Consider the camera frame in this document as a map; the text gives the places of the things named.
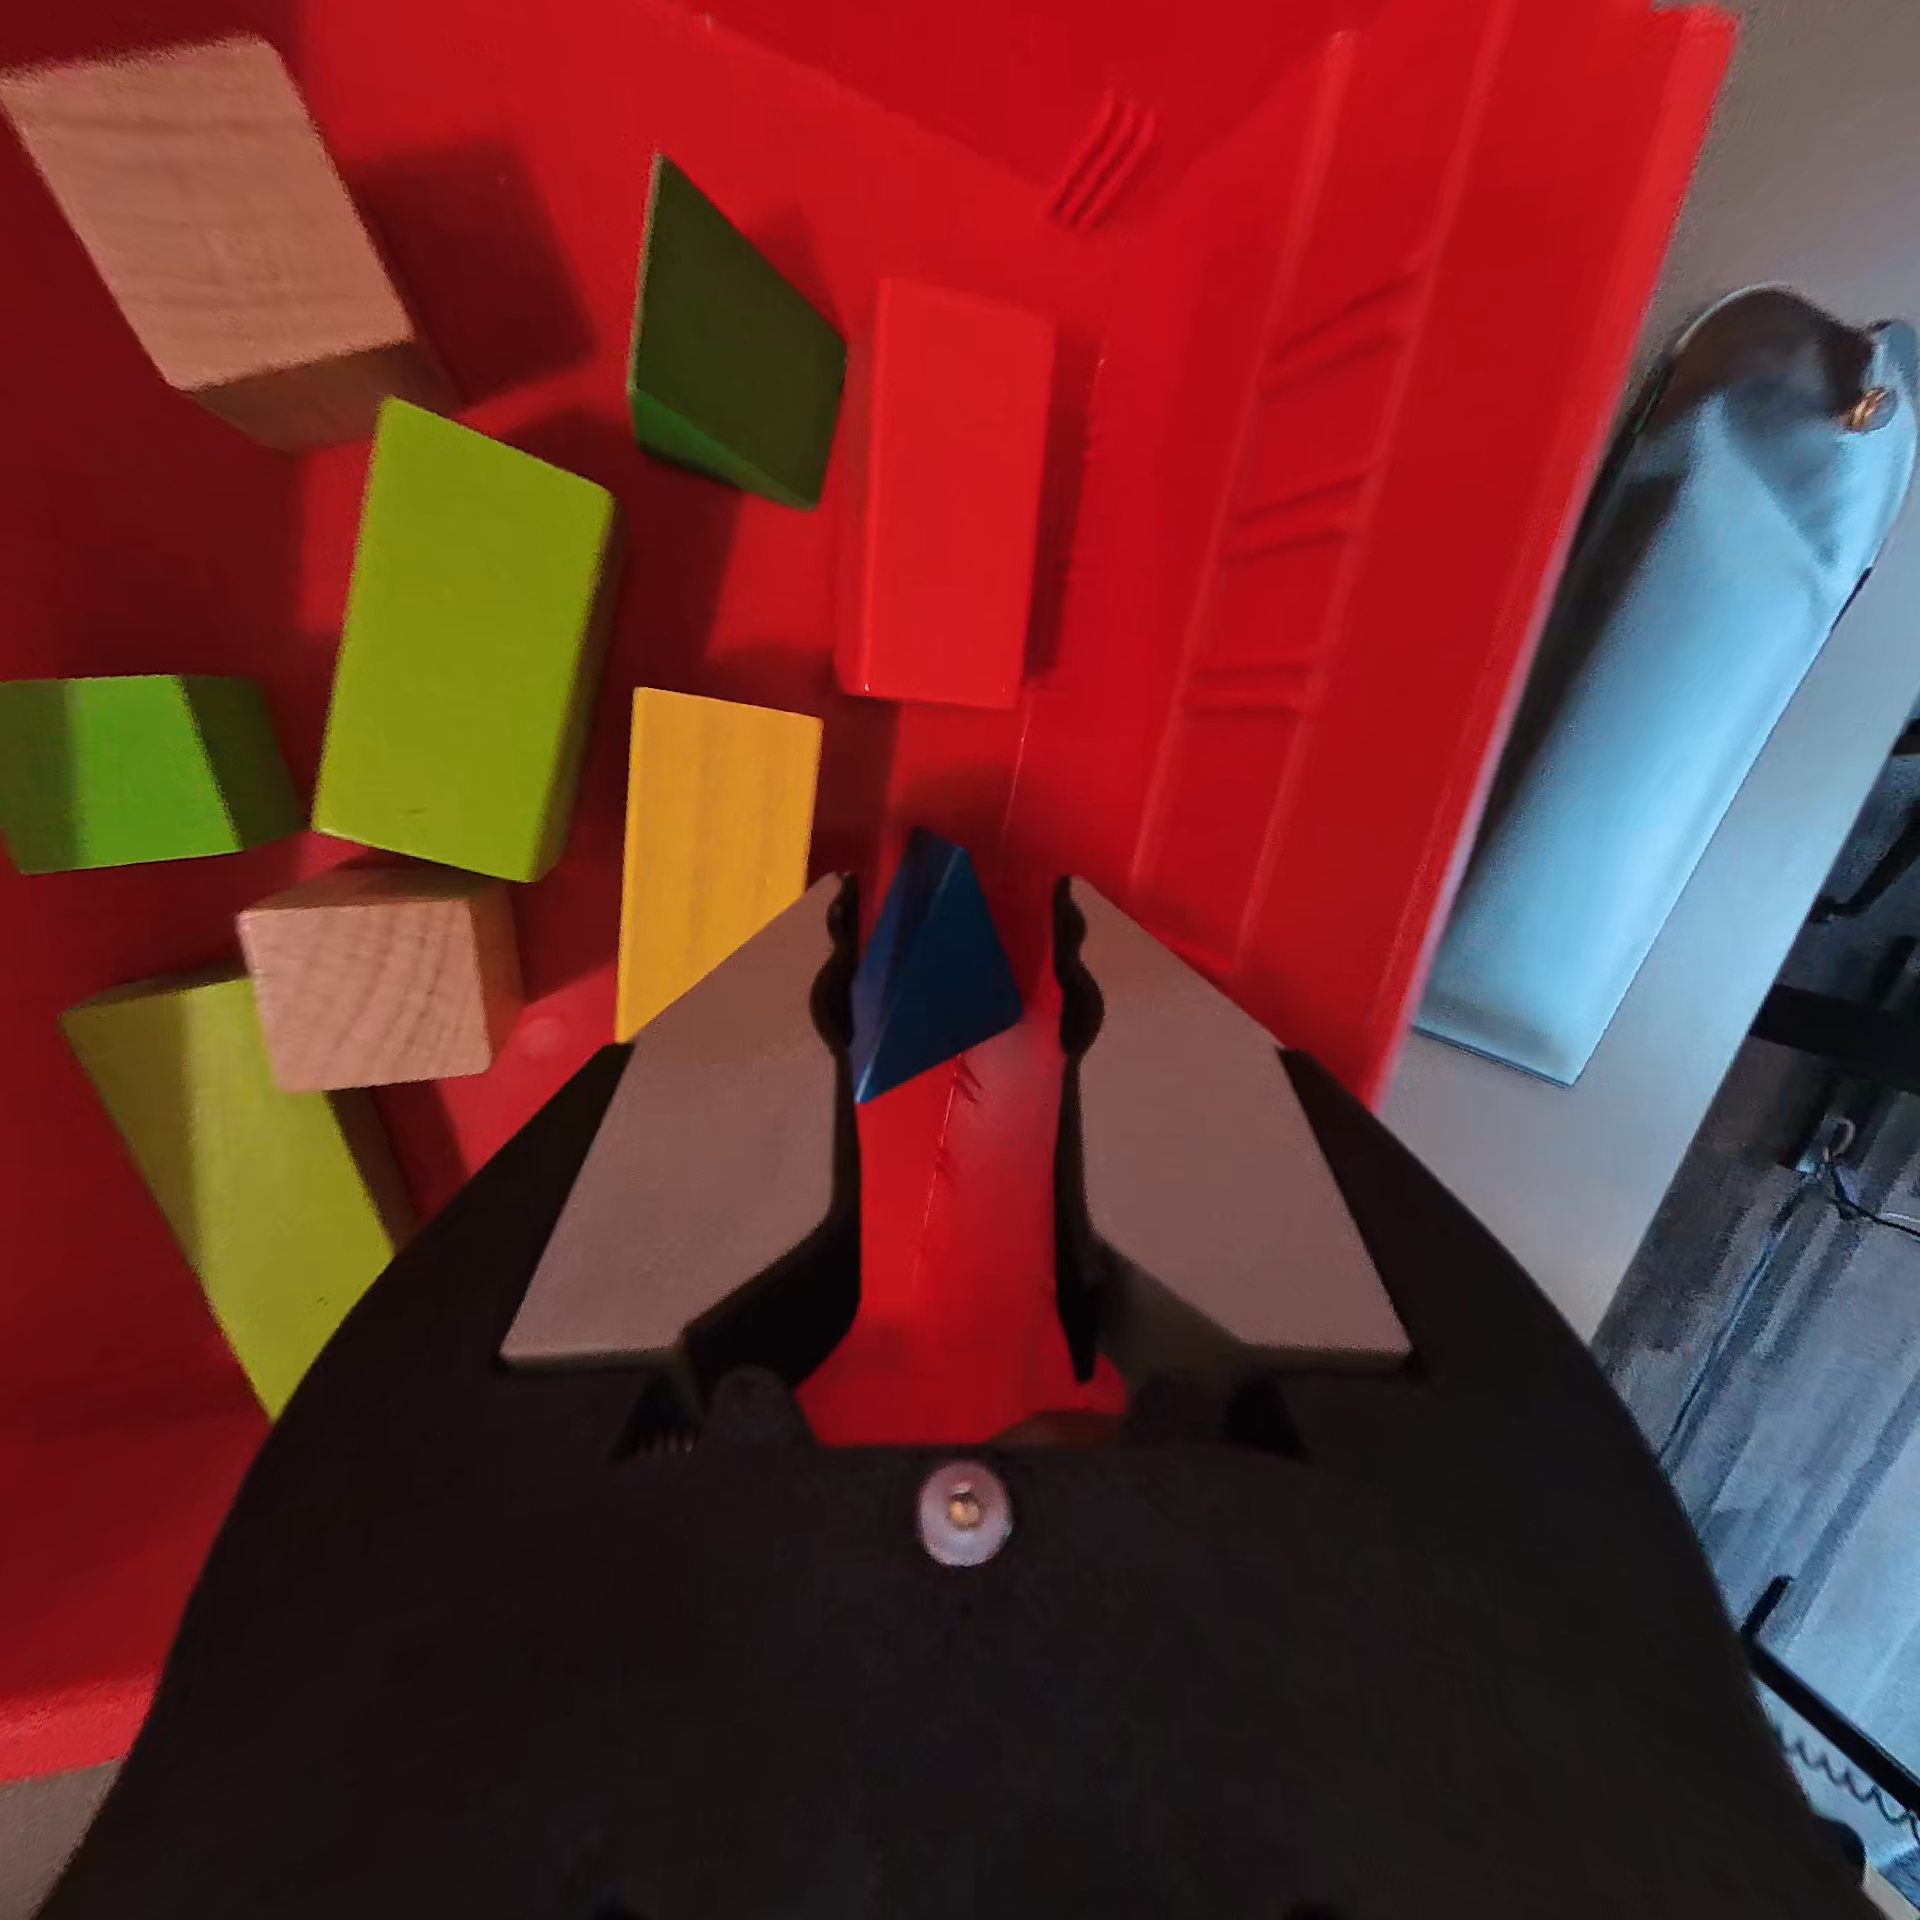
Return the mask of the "lime green wedge block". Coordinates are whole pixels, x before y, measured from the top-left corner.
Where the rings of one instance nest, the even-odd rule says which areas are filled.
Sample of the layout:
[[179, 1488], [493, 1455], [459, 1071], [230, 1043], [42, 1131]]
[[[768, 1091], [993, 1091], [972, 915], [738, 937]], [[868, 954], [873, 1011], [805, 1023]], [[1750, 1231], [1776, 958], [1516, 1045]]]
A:
[[372, 1097], [283, 1088], [240, 968], [118, 987], [59, 1031], [278, 1420], [418, 1228]]

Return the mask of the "green wooden block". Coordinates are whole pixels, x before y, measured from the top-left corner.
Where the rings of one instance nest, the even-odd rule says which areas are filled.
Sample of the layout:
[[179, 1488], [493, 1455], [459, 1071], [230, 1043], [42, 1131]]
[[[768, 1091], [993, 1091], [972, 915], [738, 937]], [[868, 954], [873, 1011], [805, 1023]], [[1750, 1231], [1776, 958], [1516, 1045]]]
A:
[[222, 858], [306, 828], [245, 678], [3, 687], [3, 851], [26, 878]]

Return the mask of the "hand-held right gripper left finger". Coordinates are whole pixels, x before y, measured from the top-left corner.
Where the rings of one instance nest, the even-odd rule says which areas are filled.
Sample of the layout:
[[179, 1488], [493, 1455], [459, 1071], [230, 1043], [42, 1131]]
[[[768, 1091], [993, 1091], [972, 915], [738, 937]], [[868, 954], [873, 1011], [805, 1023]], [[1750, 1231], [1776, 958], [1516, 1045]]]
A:
[[638, 1031], [505, 1363], [810, 1374], [852, 1331], [856, 907], [822, 878]]

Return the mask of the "lime green rectangular block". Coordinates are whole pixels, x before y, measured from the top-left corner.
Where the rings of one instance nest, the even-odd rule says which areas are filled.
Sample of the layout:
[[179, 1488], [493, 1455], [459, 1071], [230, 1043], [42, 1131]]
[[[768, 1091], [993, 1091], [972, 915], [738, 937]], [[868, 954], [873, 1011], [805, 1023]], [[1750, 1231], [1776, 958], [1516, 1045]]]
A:
[[609, 488], [389, 398], [312, 828], [480, 878], [546, 878], [572, 827], [620, 541]]

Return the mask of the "dark green triangular block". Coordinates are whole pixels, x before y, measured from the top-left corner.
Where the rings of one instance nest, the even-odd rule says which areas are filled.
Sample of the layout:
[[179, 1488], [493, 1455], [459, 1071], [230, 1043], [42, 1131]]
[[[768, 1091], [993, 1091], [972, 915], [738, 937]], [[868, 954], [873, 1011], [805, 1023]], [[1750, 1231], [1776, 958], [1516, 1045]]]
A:
[[653, 151], [626, 373], [638, 450], [813, 513], [846, 363], [842, 334], [668, 154]]

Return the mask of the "blue triangular wooden block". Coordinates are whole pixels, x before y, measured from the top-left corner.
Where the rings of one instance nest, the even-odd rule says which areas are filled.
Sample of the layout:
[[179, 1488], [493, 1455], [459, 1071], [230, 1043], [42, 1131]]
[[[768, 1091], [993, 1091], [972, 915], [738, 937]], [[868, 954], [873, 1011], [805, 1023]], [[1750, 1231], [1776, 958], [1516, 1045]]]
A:
[[852, 1097], [866, 1105], [1023, 1021], [972, 855], [915, 828], [852, 984]]

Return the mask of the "red wooden block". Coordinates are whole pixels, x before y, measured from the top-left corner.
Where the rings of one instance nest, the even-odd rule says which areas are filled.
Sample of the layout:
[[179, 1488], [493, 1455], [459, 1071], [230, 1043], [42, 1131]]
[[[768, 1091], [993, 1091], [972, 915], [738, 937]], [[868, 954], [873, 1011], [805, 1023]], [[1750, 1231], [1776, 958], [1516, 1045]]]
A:
[[1026, 675], [1056, 327], [876, 281], [853, 368], [833, 684], [896, 707], [1005, 713]]

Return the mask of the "small natural wooden cube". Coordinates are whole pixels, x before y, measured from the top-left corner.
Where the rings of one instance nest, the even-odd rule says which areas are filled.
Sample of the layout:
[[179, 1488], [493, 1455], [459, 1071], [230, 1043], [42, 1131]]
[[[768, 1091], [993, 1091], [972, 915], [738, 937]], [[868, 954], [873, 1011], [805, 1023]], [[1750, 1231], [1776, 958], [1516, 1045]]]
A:
[[236, 915], [283, 1091], [483, 1074], [522, 1015], [510, 887], [433, 867], [340, 867]]

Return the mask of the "large natural wooden block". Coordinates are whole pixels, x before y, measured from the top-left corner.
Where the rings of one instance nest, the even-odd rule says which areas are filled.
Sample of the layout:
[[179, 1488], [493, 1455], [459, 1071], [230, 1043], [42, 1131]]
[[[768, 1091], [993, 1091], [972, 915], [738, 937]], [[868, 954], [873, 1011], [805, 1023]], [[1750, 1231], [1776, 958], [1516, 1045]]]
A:
[[18, 67], [3, 118], [162, 380], [258, 447], [362, 444], [450, 387], [273, 47]]

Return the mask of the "red plastic bin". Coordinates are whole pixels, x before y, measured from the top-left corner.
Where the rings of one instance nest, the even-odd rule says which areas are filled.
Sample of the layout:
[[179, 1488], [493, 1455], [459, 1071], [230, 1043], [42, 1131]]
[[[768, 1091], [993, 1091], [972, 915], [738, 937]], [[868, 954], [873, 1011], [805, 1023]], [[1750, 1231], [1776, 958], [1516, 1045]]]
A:
[[[3, 71], [268, 40], [463, 404], [622, 508], [530, 1007], [459, 1091], [382, 1095], [432, 1218], [610, 1037], [628, 697], [826, 721], [813, 870], [963, 844], [1026, 973], [1083, 871], [1369, 1105], [1425, 987], [1733, 25], [1648, 3], [6, 3]], [[1062, 387], [1013, 713], [842, 700], [816, 515], [642, 455], [622, 361], [668, 151], [849, 340], [880, 278], [1049, 315]], [[3, 681], [255, 684], [322, 738], [366, 447], [173, 393], [3, 124]], [[59, 1015], [236, 965], [356, 850], [22, 878], [3, 855], [3, 1783], [118, 1760], [265, 1438]], [[975, 1058], [863, 1134], [895, 1194], [833, 1443], [985, 1440], [1072, 1387], [1040, 1188], [985, 1193]]]

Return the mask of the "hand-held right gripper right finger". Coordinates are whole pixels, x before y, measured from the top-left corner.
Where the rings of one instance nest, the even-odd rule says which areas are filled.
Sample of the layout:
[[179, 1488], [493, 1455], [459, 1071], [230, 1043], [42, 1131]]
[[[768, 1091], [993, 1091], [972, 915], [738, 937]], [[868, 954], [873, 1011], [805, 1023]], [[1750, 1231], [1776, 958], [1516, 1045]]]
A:
[[1056, 1317], [1078, 1381], [1398, 1370], [1409, 1335], [1282, 1045], [1083, 878], [1052, 894]]

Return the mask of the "yellow wooden block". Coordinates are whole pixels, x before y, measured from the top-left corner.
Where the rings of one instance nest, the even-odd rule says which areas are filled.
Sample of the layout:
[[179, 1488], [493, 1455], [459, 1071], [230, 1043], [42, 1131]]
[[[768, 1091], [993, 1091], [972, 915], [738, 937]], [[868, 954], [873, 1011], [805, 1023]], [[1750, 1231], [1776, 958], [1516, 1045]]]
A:
[[615, 1043], [803, 897], [819, 764], [819, 718], [633, 691]]

